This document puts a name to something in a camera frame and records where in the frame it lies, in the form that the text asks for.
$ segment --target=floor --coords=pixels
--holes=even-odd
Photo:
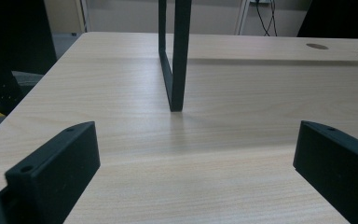
[[[72,34],[53,34],[53,42],[56,50],[57,58],[60,59],[61,56],[75,43],[75,41],[80,37],[80,35]],[[37,82],[43,77],[41,75],[29,74],[23,72],[13,71],[13,75],[17,79],[20,85],[36,85]],[[0,123],[5,119],[5,117],[0,117]]]

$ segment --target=wooden tabletop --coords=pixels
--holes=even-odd
[[[192,35],[188,56],[171,113],[157,35],[82,35],[0,125],[0,189],[94,120],[102,166],[65,223],[346,223],[292,163],[303,119],[358,138],[358,40]]]

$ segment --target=black mount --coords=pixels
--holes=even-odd
[[[182,111],[185,96],[191,0],[175,0],[172,71],[165,51],[167,0],[158,0],[158,54],[172,112]]]
[[[99,167],[94,122],[60,132],[5,173],[0,224],[63,223]]]
[[[358,140],[302,121],[294,166],[350,223],[358,223]]]

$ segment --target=black cable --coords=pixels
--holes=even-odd
[[[272,9],[272,20],[274,22],[274,31],[275,31],[275,36],[278,36],[277,34],[277,26],[275,24],[275,0],[271,0],[271,7],[273,6]]]
[[[273,5],[271,4],[271,11],[272,11],[272,13],[274,13],[274,10],[275,10],[275,9],[274,9]],[[264,34],[264,36],[266,36],[267,33],[269,32],[269,28],[271,27],[271,24],[272,24],[272,19],[273,19],[273,17],[271,17],[271,19],[269,20],[267,32]]]
[[[267,33],[267,35],[269,36],[269,32],[267,31],[266,26],[264,26],[263,18],[261,18],[260,11],[258,10],[258,3],[259,3],[259,1],[256,0],[256,2],[255,2],[255,8],[257,9],[258,17],[259,17],[260,20],[261,20],[261,25],[263,25],[264,31],[265,31],[265,32]]]
[[[268,23],[268,28],[267,30],[265,30],[266,32],[264,33],[264,36],[269,35],[269,28],[271,27],[271,24],[273,23],[274,24],[274,32],[275,32],[275,35],[278,36],[277,34],[277,29],[276,29],[276,23],[275,23],[275,0],[271,0],[271,19],[269,20],[269,23]]]

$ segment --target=wall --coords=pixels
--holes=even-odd
[[[234,35],[241,0],[193,0],[192,34]],[[88,0],[89,30],[158,31],[158,0]],[[173,32],[174,0],[168,0],[167,32]]]
[[[193,0],[190,33],[264,35],[255,4],[249,2],[250,0]],[[276,0],[275,18],[278,35],[297,35],[310,2],[311,0]],[[88,0],[88,8],[89,31],[158,31],[158,0]],[[168,33],[173,32],[173,12],[174,0],[168,0]],[[241,21],[243,12],[246,17]],[[260,6],[260,13],[268,24],[271,16],[269,5]]]
[[[80,0],[45,0],[52,33],[83,33]]]
[[[276,0],[275,2],[275,21],[278,36],[297,36],[311,0]],[[259,5],[259,11],[267,28],[271,18],[270,4]],[[264,33],[255,4],[250,4],[241,34],[264,35]],[[269,33],[274,34],[272,27]]]

